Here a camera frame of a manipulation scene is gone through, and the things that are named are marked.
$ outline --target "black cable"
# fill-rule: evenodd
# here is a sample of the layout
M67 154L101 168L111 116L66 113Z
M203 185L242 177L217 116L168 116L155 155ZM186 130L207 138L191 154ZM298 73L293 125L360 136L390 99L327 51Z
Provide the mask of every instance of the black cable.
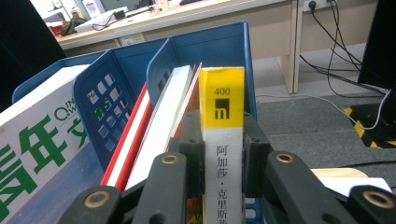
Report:
M343 56L341 56L339 53L337 53L337 52L335 51L335 49L331 49L331 50L334 52L335 55L337 55L340 59L346 61L347 63L354 63L354 62L349 61L348 59L344 58Z
M367 86L361 85L361 84L359 84L359 83L356 83L356 82L354 82L354 81L351 81L351 80L349 80L349 79L347 79L347 78L339 77L339 76L337 76L337 75L335 75L335 74L331 74L331 73L330 73L330 71L332 71L332 70L331 70L332 58L333 58L333 55L335 54L335 46L336 46L336 45L340 46L341 49L343 49L343 50L346 52L346 54L348 55L348 57L349 57L349 59L350 59L350 63L352 63L352 64L357 68L357 70L360 71L359 67L356 65L356 63L355 63L355 62L353 61L353 59L352 59L352 57L355 58L355 59L356 59L356 57L353 56L353 55L347 50L347 47L346 47L345 42L344 42L344 39L343 39L343 37L342 37L342 35L341 35L341 30L340 30L340 28L339 28L340 14L339 14L338 5L337 5L337 3L335 2L335 7L336 7L336 13L335 13L334 5L332 4L332 1L330 1L330 4L331 4L331 6L332 6L332 14L333 14L334 22L335 22L335 25L336 25L335 38L332 37L332 35L330 35L329 31L320 23L320 21L318 20L318 18L315 16L315 7L316 7L316 4L310 6L310 7L311 7L311 14L312 14L313 18L315 19L315 21L316 21L316 22L318 23L318 25L327 33L327 35L334 41L334 45L333 45L333 47L331 48L331 50L332 50L332 56L331 56L331 58L330 58L328 68L325 70L324 68L321 68L321 67L318 67L318 66L314 66L313 64L309 63L302 55L300 55L300 57L301 57L307 64L309 64L312 68L314 68L315 70L317 70L319 73L324 74L324 75L327 76L327 81L328 81L328 84L329 84L330 89L332 90L332 92L334 92L334 94L336 94L336 95L338 95L338 96L349 97L349 96L345 96L345 95L339 94L338 92L336 92L336 91L332 88L332 84L331 84L331 82L330 82L330 77L335 77L335 78L338 78L338 79L340 79L340 80L342 80L342 81L345 81L345 82L347 82L347 83L349 83L349 84L353 84L353 85L362 87L362 88L367 89L367 90L370 90L370 91L376 91L376 92L378 92L378 93L384 94L382 91L380 91L380 90L378 90L378 89L371 88L371 87L367 87ZM338 41L337 41L337 38L338 38L339 35L340 35L340 39L341 39L342 45L339 44Z
M355 163L355 164L339 166L338 168L353 168L353 167L371 166L371 165L383 165L383 164L393 164L393 163L396 163L396 161L368 161L368 162L362 162L362 163Z
M335 24L336 24L336 26L338 27L339 18L338 18L338 20L335 18L334 10L332 11L332 14L334 15ZM334 41L334 45L332 46L332 49L335 49L336 42L337 42L337 38L338 38L338 34L339 34L339 30L338 30L338 28L337 28L336 31L335 31L335 41ZM332 88L332 84L330 83L330 67L332 66L332 57L333 57L333 56L334 56L334 50L332 50L332 55L330 56L329 65L328 65L328 67L327 67L327 83L329 84L329 87L330 87L330 89L332 90L332 92L334 92L334 94L339 95L339 96L344 96L344 95L341 95L341 94L339 94L338 92L336 92L336 91Z
M108 26L110 26L111 24L113 24L113 23L115 23L115 22L117 22L117 21L120 21L120 20L117 20L117 21L113 21L113 22L109 23L109 22L111 21L111 17L114 16L114 13L115 13L115 12L113 12L113 13L111 14L111 16L108 18L108 21L106 22L105 25L101 25L101 24L96 24L96 23L94 23L94 24L92 25L92 29L95 30L95 31L101 31L101 30L106 29L106 28L107 28ZM100 29L96 29L94 26L96 26L96 27L98 27L98 26L103 26L103 27L100 28Z
M345 82L347 82L347 83L349 83L349 84L352 84L352 85L355 85L355 86L358 86L358 87L362 87L362 88L367 89L367 90L369 90L369 91L375 91L375 92L378 92L378 93L384 95L384 92L382 92L382 91L380 91L380 90L378 90L378 89L376 89L376 88L372 88L372 87L369 87L369 86L361 85L361 84L359 84L359 83L357 83L357 82L354 82L354 81L352 81L352 80L349 80L349 79L347 79L347 78L345 78L345 77L337 76L336 74L332 74L332 73L329 73L329 74L328 74L326 71L323 71L324 68L320 68L320 67L317 67L317 66L313 65L312 63L309 63L309 62L306 60L306 58L304 58L303 55L300 55L300 58L301 58L305 63L307 63L309 66L311 66L313 69L315 69L317 72L319 72L319 73L321 73L321 74L323 74L323 75L330 76L330 77L334 77L334 78L340 79L340 80L342 80L342 81L345 81Z
M321 24L321 22L318 20L318 18L315 16L315 13L311 13L312 17L314 18L314 20L318 23L318 25L326 32L326 34L329 36L329 38L334 41L334 43L336 43L336 45L338 47L340 47L341 49L343 49L346 54L350 55L352 58L354 58L356 61L358 61L359 63L361 63L361 61L359 59L357 59L354 55L352 55L344 46L342 46L340 43L338 43L334 37L332 37L332 35L329 33L329 31Z
M335 9L336 9L336 11L337 11L337 15L335 15L334 6L333 6L332 2L335 3ZM334 21L335 21L335 26L336 26L336 29L337 29L337 33L340 35L340 40L341 40L342 45L344 46L344 49L346 50L346 54L347 54L347 56L349 57L351 63L353 63L353 64L355 65L355 67L356 67L358 70L360 70L359 67L356 65L356 63L353 61L353 59L352 59L352 57L351 57L352 54L347 50L347 46L346 46L346 44L345 44L345 42L344 42L344 38L343 38L343 36L342 36L342 34L341 34L341 30L340 30L340 10L339 10L339 8L338 8L337 1L331 0L331 1L330 1L330 5L332 6L332 15L333 15L333 17L334 17Z
M321 69L321 70L326 70L327 69L327 68L320 67L320 66L317 66L317 65L313 65L313 66L315 66L316 68ZM334 72L359 72L356 69L341 69L341 68L331 68L330 71L334 71Z
M332 3L335 4L336 10L337 10L337 16L339 17L339 8L338 8L338 4L337 4L336 1L330 1L330 4L331 4L331 6L332 6L332 11L333 11L334 20L337 21L336 16L335 16L335 12L334 12L334 9L333 9L333 4L332 4ZM332 35L329 33L329 31L321 24L321 22L320 22L320 21L318 20L318 18L315 16L315 13L314 13L314 12L315 12L315 10L311 10L312 17L313 17L314 20L318 23L318 25L325 31L325 33L329 36L329 38L330 38L331 40L333 40L333 41L336 43L337 46L339 46L343 51L346 52L346 54L348 55L349 59L351 60L351 63L354 64L354 66L355 66L358 70L361 70L361 69L359 69L358 65L361 65L362 62L347 50L346 44L345 44L344 39L343 39L343 37L342 37L342 35L341 35L341 31L340 31L340 29L339 29L339 24L336 23L336 27L337 27L337 30L339 31L340 39L341 39L342 44L338 43L338 42L332 37ZM367 68L366 66L364 66L362 69L364 69L364 71L367 71L367 72L373 74L373 75L376 76L377 78L380 78L380 79L383 80L383 78L382 78L381 76L379 76L378 74L374 73L373 71L371 71L371 70L370 70L369 68Z

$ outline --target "book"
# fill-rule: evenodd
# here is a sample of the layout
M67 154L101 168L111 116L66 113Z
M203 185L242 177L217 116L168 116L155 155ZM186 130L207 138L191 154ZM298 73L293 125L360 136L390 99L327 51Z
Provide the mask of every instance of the book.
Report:
M201 68L200 117L205 142L204 223L244 223L242 195L245 69Z
M134 160L149 124L151 113L151 101L147 84L145 84L107 166L101 182L102 185L113 186L121 191L125 189L128 176L131 173Z
M87 67L60 69L0 114L0 222L53 223L103 174L72 98Z
M189 65L177 67L166 82L155 105L145 137L139 148L126 189L149 176L154 158L167 150L171 132L192 77Z
M198 86L198 69L201 68L202 64L192 69L193 76L187 90L186 97L184 97L183 104L178 112L177 119L175 121L174 129L172 130L171 136L178 138L180 137L181 127L183 125L183 118L186 113L199 109L199 86Z

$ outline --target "blue plastic basket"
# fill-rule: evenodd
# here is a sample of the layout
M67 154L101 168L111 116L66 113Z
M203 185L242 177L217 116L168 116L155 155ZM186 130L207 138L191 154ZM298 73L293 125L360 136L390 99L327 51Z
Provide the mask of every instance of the blue plastic basket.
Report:
M245 22L111 49L76 78L75 104L104 169L143 84L147 81L150 100L155 105L161 94L159 86L166 82L175 67L198 63L244 66L245 110L256 118L248 24Z

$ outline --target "white box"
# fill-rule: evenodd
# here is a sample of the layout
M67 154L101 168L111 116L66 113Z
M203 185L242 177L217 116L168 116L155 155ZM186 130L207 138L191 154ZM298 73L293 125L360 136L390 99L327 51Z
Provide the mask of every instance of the white box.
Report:
M96 17L95 19L86 21L86 22L82 23L80 26L75 27L75 30L78 33L82 33L82 32L87 32L87 31L93 30L93 27L95 29L102 29L103 26L106 25L108 22L110 22L111 20L115 20L115 17L113 14L114 14L114 12L120 11L120 10L127 12L128 7L120 7L120 8L116 8L113 10L109 10L109 11L105 12L104 14Z
M82 4L87 9L91 19L98 17L106 12L100 0L84 0L82 1Z
M61 70L0 114L1 223L55 223L101 178L72 99L83 69Z

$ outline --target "black logo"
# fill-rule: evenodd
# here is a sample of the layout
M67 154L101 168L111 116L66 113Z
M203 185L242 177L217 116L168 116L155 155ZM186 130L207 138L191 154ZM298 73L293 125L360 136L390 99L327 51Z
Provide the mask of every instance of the black logo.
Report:
M215 99L215 119L230 118L230 99Z

